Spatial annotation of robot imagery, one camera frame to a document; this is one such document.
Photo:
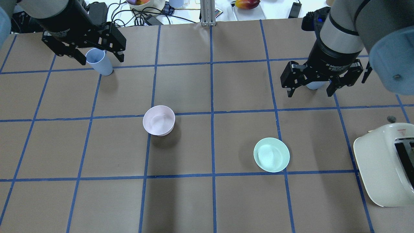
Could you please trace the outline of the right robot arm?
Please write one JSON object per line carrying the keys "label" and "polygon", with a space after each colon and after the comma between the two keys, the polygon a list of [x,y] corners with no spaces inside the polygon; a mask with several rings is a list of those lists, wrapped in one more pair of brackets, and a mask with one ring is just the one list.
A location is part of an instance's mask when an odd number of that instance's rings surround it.
{"label": "right robot arm", "polygon": [[413,95],[413,18],[412,0],[336,0],[308,12],[301,28],[315,33],[315,43],[303,65],[288,62],[281,87],[292,97],[300,86],[330,82],[331,97],[375,71],[386,90]]}

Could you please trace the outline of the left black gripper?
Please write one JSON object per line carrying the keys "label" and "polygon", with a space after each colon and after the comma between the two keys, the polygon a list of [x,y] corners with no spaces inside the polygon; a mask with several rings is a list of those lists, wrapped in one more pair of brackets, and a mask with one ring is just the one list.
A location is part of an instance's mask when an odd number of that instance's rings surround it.
{"label": "left black gripper", "polygon": [[86,65],[87,58],[80,48],[98,48],[111,52],[119,62],[124,62],[126,38],[120,30],[107,21],[106,6],[65,6],[58,14],[43,18],[42,41],[57,56],[75,59]]}

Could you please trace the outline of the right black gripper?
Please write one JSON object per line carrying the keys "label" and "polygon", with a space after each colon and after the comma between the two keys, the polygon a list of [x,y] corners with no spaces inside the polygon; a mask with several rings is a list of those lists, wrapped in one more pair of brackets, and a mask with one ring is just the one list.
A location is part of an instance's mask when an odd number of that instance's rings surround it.
{"label": "right black gripper", "polygon": [[300,64],[289,61],[280,75],[282,88],[287,89],[291,98],[295,90],[315,81],[328,81],[326,89],[328,97],[344,86],[353,86],[364,71],[358,56],[362,52],[343,53],[332,50],[325,45],[315,45],[306,62]]}

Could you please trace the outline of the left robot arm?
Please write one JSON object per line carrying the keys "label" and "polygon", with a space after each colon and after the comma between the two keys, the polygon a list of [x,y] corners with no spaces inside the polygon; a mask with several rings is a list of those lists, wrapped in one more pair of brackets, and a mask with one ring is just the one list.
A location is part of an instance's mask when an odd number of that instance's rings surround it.
{"label": "left robot arm", "polygon": [[107,21],[105,3],[87,6],[80,0],[2,0],[1,43],[11,31],[11,19],[19,6],[42,28],[42,41],[55,55],[76,59],[81,65],[87,62],[80,48],[106,50],[124,62],[126,38],[119,29]]}

